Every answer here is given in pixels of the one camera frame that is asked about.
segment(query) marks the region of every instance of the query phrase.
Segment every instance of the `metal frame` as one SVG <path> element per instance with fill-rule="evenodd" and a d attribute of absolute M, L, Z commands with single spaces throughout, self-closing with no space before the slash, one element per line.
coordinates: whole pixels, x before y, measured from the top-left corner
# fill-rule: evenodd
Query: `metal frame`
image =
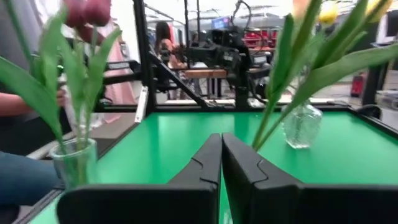
<path fill-rule="evenodd" d="M 136 18 L 136 27 L 137 27 L 137 39 L 138 39 L 138 44 L 139 44 L 139 53 L 140 53 L 140 58 L 141 58 L 141 65 L 142 65 L 142 91 L 143 91 L 143 97 L 142 99 L 140 98 L 138 106 L 131 106 L 131 105 L 120 105 L 118 112 L 135 112 L 139 114 L 139 119 L 144 119 L 145 115 L 148 116 L 149 114 L 153 112 L 157 113 L 162 113 L 162 112 L 222 112 L 222 113 L 229 113 L 229 112 L 260 112 L 263 110 L 263 108 L 235 108 L 234 106 L 229 106 L 229 105 L 224 105 L 222 107 L 202 107 L 200 105 L 183 105 L 183 104 L 175 104 L 175 105 L 158 105 L 156 103 L 156 98 L 155 98 L 155 83 L 154 83 L 154 75 L 152 73 L 152 67 L 150 62 L 150 48 L 149 48 L 149 43 L 148 39 L 146 37 L 146 23 L 142 21 L 142 18 L 145 18 L 145 6 L 143 4 L 143 0 L 134 0 L 134 13 L 135 13 L 135 18 Z M 187 8 L 185 8 L 185 18 L 187 19 Z M 282 106 L 284 104 L 279 104 L 277 107 L 277 110 L 281 110 Z M 359 119 L 369 123 L 370 125 L 374 126 L 375 128 L 391 135 L 394 138 L 398 139 L 398 132 L 397 130 L 389 127 L 386 124 L 383 124 L 381 121 L 379 121 L 376 118 L 372 118 L 369 116 L 365 116 L 363 114 L 359 114 L 357 111 L 353 110 L 349 106 L 341 106 L 337 104 L 331 104 L 331 103 L 318 103 L 315 104 L 315 106 L 322 110 L 322 111 L 341 111 L 341 112 L 347 112 L 351 113 L 355 116 L 357 116 Z M 135 123 L 130 129 L 128 129 L 125 133 L 122 134 L 122 136 L 118 137 L 117 139 L 113 139 L 113 142 L 105 147 L 102 151 L 99 152 L 99 158 L 104 156 L 109 150 L 111 150 L 120 140 L 123 139 L 125 135 L 130 133 L 138 123 Z M 47 205 L 49 205 L 55 198 L 57 198 L 63 190 L 61 188 L 59 189 L 54 189 L 51 191 L 49 194 L 47 194 L 41 201 L 39 201 L 33 209 L 24 217 L 16 221 L 16 224 L 25 224 L 29 223 L 36 215 L 38 215 Z"/>

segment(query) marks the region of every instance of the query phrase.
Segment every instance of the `white wall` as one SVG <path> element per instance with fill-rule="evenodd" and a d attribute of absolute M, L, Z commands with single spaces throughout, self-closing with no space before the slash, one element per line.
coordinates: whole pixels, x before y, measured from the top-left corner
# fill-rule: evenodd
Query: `white wall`
<path fill-rule="evenodd" d="M 123 30 L 123 40 L 127 43 L 130 58 L 140 61 L 136 32 L 136 20 L 132 0 L 112 0 L 111 15 Z"/>

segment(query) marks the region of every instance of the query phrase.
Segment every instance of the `person's hand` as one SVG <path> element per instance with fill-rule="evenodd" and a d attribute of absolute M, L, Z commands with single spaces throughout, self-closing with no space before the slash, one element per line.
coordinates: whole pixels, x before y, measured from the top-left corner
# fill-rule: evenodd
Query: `person's hand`
<path fill-rule="evenodd" d="M 65 105 L 65 90 L 58 90 L 57 91 L 57 104 L 59 106 Z"/>

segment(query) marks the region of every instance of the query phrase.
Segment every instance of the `glass vase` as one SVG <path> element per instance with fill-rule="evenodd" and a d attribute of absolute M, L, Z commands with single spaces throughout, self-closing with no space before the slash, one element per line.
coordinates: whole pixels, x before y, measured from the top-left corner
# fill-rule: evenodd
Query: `glass vase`
<path fill-rule="evenodd" d="M 98 182 L 96 141 L 89 139 L 82 150 L 78 150 L 78 144 L 84 144 L 83 139 L 80 142 L 77 139 L 65 141 L 63 150 L 58 145 L 50 151 L 55 170 L 66 190 Z"/>
<path fill-rule="evenodd" d="M 312 145 L 319 132 L 322 111 L 306 102 L 290 112 L 282 122 L 287 144 L 294 149 L 306 149 Z"/>

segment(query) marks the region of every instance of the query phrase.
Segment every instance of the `woman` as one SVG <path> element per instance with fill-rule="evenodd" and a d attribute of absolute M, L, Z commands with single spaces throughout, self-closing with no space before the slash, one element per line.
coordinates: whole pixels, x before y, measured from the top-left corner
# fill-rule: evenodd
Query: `woman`
<path fill-rule="evenodd" d="M 160 50 L 162 46 L 166 46 L 167 50 L 173 51 L 174 46 L 171 41 L 171 33 L 170 33 L 170 27 L 166 22 L 158 22 L 156 23 L 156 28 L 155 28 L 155 53 L 157 55 L 160 55 Z M 170 68 L 186 68 L 187 65 L 185 63 L 180 62 L 174 54 L 170 54 L 169 57 L 169 64 L 168 66 Z M 185 82 L 186 78 L 182 72 L 179 73 L 180 78 Z M 178 93 L 175 92 L 173 99 L 178 98 L 177 97 Z M 185 95 L 183 92 L 180 92 L 180 98 L 183 99 L 185 98 Z"/>

